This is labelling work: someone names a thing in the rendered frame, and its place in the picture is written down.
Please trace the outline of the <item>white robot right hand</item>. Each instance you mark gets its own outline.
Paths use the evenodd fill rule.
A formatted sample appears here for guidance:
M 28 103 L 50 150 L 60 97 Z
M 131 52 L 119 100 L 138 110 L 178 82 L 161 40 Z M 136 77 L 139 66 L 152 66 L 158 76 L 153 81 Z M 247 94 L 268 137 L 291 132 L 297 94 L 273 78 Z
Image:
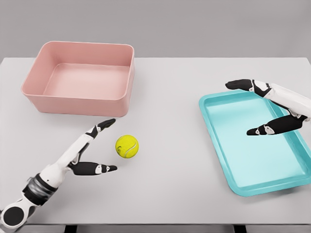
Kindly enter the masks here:
M 247 135 L 276 135 L 300 129 L 303 122 L 311 120 L 311 99 L 274 83 L 240 79 L 229 81 L 230 90 L 240 89 L 253 92 L 288 111 L 282 116 L 257 128 L 249 129 Z

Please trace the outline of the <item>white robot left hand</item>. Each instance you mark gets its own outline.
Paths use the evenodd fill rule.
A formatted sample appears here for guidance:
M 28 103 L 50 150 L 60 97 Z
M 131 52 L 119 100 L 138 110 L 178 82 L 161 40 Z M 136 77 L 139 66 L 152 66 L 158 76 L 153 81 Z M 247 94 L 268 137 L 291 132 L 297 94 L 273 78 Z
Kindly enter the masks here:
M 97 137 L 97 135 L 106 128 L 114 124 L 114 118 L 105 120 L 93 126 L 86 133 L 82 134 L 57 160 L 57 164 L 65 170 L 72 170 L 74 175 L 78 176 L 95 176 L 118 168 L 114 165 L 103 165 L 95 162 L 81 162 L 81 156 L 87 149 L 89 144 Z

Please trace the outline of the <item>yellow tennis ball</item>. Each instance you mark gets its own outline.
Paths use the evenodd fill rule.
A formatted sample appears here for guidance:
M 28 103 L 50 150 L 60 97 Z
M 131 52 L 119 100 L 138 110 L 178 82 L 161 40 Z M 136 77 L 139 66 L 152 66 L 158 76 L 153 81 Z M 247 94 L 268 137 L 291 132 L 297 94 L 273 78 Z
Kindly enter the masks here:
M 132 135 L 121 136 L 115 144 L 117 154 L 122 158 L 132 158 L 139 150 L 139 143 Z

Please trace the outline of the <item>blue plastic tray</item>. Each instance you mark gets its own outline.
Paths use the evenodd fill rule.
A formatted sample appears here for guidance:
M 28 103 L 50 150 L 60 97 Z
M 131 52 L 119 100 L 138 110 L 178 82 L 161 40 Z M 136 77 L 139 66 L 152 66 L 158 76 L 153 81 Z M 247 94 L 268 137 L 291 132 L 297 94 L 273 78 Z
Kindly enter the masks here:
M 249 197 L 311 184 L 311 149 L 298 131 L 247 135 L 285 109 L 240 90 L 205 95 L 199 107 L 233 192 Z

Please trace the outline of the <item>pink plastic basket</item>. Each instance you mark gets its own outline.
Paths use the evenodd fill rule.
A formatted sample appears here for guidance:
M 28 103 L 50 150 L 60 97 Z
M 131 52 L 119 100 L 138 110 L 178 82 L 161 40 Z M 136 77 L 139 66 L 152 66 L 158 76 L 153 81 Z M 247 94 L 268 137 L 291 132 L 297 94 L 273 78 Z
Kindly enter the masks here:
M 51 41 L 21 91 L 43 113 L 122 117 L 130 106 L 134 57 L 127 44 Z

